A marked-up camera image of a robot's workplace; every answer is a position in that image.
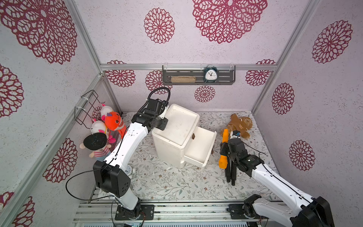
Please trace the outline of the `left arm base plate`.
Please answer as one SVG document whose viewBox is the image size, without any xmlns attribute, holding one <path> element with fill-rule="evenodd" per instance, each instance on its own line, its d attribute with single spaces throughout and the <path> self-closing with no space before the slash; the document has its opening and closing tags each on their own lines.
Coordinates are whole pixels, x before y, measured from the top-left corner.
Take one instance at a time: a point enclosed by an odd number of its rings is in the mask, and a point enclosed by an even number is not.
<svg viewBox="0 0 363 227">
<path fill-rule="evenodd" d="M 154 213 L 155 213 L 154 205 L 139 204 L 135 207 L 134 210 L 126 209 L 123 206 L 118 206 L 114 219 L 117 221 L 153 220 Z"/>
</svg>

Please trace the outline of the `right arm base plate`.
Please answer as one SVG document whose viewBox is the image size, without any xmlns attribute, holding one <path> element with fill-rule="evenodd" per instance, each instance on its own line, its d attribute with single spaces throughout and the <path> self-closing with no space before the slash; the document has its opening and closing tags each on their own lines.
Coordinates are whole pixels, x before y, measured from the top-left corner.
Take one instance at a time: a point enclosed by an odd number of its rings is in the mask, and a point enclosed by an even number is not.
<svg viewBox="0 0 363 227">
<path fill-rule="evenodd" d="M 251 204 L 233 203 L 226 210 L 231 219 L 266 219 L 265 216 L 258 215 Z"/>
</svg>

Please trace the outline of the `white plastic drawer cabinet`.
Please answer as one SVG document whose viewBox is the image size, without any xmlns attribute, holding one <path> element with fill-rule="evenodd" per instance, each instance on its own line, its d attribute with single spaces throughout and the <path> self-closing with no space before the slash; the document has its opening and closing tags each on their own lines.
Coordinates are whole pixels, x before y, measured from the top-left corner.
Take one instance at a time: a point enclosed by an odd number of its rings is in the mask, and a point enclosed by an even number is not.
<svg viewBox="0 0 363 227">
<path fill-rule="evenodd" d="M 184 154 L 190 146 L 192 134 L 199 123 L 199 114 L 172 104 L 165 116 L 168 123 L 162 131 L 154 128 L 151 133 L 157 157 L 176 168 L 185 166 Z"/>
</svg>

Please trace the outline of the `white drawer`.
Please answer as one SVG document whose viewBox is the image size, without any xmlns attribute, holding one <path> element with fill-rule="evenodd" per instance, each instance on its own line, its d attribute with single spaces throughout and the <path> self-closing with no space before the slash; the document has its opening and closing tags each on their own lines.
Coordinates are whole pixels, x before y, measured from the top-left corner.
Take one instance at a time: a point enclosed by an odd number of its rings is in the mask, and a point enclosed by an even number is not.
<svg viewBox="0 0 363 227">
<path fill-rule="evenodd" d="M 183 160 L 197 167 L 204 168 L 207 165 L 216 140 L 216 131 L 196 127 L 193 135 L 194 138 L 191 138 L 188 142 Z"/>
</svg>

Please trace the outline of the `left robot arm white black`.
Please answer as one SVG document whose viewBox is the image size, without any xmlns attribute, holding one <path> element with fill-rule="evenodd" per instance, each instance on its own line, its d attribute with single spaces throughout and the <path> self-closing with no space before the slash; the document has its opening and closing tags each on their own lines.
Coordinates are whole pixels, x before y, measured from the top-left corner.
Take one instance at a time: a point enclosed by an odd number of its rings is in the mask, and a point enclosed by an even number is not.
<svg viewBox="0 0 363 227">
<path fill-rule="evenodd" d="M 130 189 L 130 178 L 125 173 L 129 160 L 148 133 L 154 129 L 164 130 L 168 119 L 165 114 L 169 100 L 151 99 L 131 119 L 122 141 L 104 161 L 93 165 L 96 186 L 115 198 L 124 208 L 136 210 L 139 198 Z"/>
</svg>

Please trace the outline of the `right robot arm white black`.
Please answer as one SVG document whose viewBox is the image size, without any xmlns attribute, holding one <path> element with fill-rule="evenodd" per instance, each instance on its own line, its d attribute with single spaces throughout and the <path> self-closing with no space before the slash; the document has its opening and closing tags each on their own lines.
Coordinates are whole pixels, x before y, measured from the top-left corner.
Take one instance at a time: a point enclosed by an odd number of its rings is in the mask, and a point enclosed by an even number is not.
<svg viewBox="0 0 363 227">
<path fill-rule="evenodd" d="M 235 180 L 237 169 L 266 186 L 284 205 L 274 204 L 253 194 L 243 204 L 230 205 L 227 211 L 232 219 L 244 216 L 249 219 L 267 218 L 285 227 L 333 227 L 330 204 L 324 198 L 314 198 L 279 176 L 264 161 L 249 154 L 239 137 L 223 137 L 220 145 L 219 167 L 230 172 Z"/>
</svg>

